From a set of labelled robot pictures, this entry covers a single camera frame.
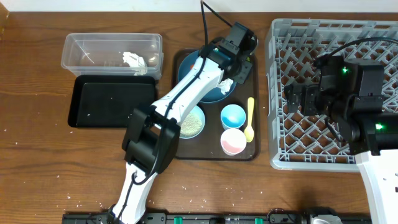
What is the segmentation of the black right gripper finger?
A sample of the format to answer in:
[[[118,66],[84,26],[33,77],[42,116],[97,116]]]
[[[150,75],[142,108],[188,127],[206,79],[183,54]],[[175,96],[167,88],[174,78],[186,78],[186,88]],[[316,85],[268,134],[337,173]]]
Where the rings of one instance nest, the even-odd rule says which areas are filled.
[[[302,89],[300,101],[301,112],[303,115],[317,115],[316,99],[318,95],[317,85],[306,85]]]
[[[287,100],[289,113],[296,113],[299,109],[302,98],[302,86],[299,84],[289,84],[284,87],[284,95]]]

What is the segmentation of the light blue rice bowl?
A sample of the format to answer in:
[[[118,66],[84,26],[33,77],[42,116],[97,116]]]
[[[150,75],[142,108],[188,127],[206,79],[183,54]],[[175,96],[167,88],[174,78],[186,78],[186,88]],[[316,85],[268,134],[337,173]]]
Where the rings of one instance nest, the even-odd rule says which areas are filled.
[[[195,106],[181,123],[180,138],[190,139],[199,135],[205,126],[205,114]]]

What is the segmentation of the white napkin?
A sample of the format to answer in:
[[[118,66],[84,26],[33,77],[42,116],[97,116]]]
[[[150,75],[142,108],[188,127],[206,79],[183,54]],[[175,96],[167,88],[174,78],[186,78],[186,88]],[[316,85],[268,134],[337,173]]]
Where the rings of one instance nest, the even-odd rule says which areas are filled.
[[[131,52],[123,53],[123,62],[127,63],[134,76],[143,76],[147,73],[147,64],[143,57]]]

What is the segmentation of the white tissue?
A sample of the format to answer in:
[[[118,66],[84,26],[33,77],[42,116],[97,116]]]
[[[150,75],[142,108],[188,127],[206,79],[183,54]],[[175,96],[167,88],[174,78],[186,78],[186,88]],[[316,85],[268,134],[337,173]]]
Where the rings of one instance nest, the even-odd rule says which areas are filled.
[[[233,85],[234,81],[232,79],[225,79],[222,82],[220,82],[217,86],[217,88],[220,89],[221,94],[225,95],[231,90],[231,86]]]

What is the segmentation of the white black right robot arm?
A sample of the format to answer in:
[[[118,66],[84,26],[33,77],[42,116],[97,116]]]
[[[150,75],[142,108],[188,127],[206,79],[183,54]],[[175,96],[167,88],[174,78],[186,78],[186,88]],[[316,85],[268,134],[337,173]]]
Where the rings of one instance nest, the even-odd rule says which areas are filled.
[[[324,115],[348,143],[365,185],[373,223],[397,223],[397,114],[382,110],[384,66],[374,60],[325,55],[320,81],[284,87],[288,111]]]

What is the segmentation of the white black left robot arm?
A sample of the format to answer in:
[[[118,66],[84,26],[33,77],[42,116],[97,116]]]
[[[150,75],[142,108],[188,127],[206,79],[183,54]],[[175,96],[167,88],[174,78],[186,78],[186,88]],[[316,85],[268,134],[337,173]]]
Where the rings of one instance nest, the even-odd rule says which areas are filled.
[[[122,143],[126,177],[118,202],[109,209],[108,223],[137,223],[142,218],[154,179],[176,154],[182,121],[225,78],[244,83],[254,50],[223,44],[202,47],[194,66],[168,94],[133,111]]]

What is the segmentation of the grey dishwasher rack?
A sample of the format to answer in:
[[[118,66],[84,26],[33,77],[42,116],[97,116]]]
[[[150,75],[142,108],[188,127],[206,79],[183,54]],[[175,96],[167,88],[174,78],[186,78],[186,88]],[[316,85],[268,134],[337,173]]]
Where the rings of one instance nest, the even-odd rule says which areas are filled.
[[[313,59],[351,41],[397,38],[396,21],[275,19],[265,40],[271,166],[279,170],[357,172],[349,147],[338,142],[324,115],[289,113],[283,90],[291,83],[317,83]]]

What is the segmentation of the clear plastic waste bin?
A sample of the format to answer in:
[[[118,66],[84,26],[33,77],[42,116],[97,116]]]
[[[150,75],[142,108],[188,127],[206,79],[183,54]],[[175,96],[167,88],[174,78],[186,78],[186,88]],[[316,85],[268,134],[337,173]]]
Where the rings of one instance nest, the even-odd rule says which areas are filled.
[[[162,76],[162,36],[151,33],[71,33],[65,39],[61,66],[74,75],[132,75],[123,53],[143,57],[145,75]]]

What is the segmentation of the yellow plastic spoon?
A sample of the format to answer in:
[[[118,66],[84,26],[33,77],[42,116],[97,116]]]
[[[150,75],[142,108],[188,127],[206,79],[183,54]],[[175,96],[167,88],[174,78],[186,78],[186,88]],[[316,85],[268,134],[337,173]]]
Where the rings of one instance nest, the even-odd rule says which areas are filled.
[[[252,118],[253,118],[253,112],[254,112],[254,98],[249,97],[248,98],[248,105],[247,105],[247,116],[248,116],[248,121],[247,121],[247,126],[244,129],[244,135],[246,137],[246,142],[252,142],[254,139],[254,130],[252,128]]]

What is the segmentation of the dark blue plate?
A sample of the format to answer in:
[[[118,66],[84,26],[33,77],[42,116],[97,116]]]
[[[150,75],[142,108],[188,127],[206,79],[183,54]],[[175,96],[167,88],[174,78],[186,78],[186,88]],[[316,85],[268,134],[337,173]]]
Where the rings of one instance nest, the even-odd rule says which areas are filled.
[[[182,62],[178,66],[178,72],[177,72],[177,77],[176,80],[179,82],[180,80],[183,79],[185,75],[188,74],[188,72],[191,70],[190,66],[191,64],[195,64],[196,59],[198,58],[198,51],[194,50],[192,53],[185,54],[185,57],[183,58]],[[224,100],[227,96],[232,94],[233,90],[235,89],[237,83],[234,82],[233,85],[231,86],[230,92],[227,94],[223,95],[220,92],[219,88],[214,88],[211,91],[209,91],[201,100],[200,103],[217,103],[219,101]]]

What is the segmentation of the light blue cup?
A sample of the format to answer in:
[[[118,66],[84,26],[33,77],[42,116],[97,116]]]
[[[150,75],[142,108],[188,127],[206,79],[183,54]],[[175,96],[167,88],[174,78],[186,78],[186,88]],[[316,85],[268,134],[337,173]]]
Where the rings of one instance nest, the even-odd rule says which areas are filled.
[[[246,112],[239,105],[230,104],[221,110],[220,118],[224,129],[239,129],[246,121]]]

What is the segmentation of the dark brown serving tray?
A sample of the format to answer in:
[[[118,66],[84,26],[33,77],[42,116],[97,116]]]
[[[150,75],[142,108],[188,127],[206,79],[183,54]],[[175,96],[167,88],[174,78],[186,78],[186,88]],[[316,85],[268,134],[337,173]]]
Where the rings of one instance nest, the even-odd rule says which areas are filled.
[[[223,152],[220,144],[224,129],[221,124],[221,110],[230,104],[236,104],[246,109],[249,97],[258,99],[257,58],[250,57],[253,63],[251,73],[243,84],[234,83],[230,91],[222,94],[219,88],[208,92],[198,103],[205,115],[204,129],[191,139],[179,141],[176,158],[181,160],[208,160],[208,161],[251,161],[259,155],[261,150],[261,130],[257,124],[260,121],[259,107],[254,103],[252,128],[254,139],[246,144],[243,152],[229,156]]]

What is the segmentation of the pink cup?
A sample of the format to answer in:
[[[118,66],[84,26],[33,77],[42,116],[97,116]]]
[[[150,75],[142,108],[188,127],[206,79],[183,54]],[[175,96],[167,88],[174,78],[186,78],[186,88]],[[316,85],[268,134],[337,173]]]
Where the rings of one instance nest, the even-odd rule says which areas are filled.
[[[237,155],[246,148],[246,137],[239,129],[227,129],[220,137],[221,148],[229,156]]]

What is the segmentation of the black rectangular tray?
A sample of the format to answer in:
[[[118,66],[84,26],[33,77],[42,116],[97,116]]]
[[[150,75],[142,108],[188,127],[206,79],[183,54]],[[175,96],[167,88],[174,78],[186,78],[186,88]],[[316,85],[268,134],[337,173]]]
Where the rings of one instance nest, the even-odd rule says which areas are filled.
[[[155,84],[149,76],[80,75],[74,82],[68,125],[125,128],[134,108],[155,101]]]

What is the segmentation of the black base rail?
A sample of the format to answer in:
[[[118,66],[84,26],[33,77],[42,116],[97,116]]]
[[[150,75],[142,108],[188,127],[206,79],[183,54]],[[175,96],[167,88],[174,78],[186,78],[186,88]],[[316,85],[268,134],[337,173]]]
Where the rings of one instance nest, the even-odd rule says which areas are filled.
[[[215,214],[215,213],[164,213],[160,211],[142,212],[137,215],[124,212],[118,215],[112,211],[101,213],[66,213],[63,224],[371,224],[369,216],[340,215],[329,207],[314,207],[302,212],[273,208],[267,214]]]

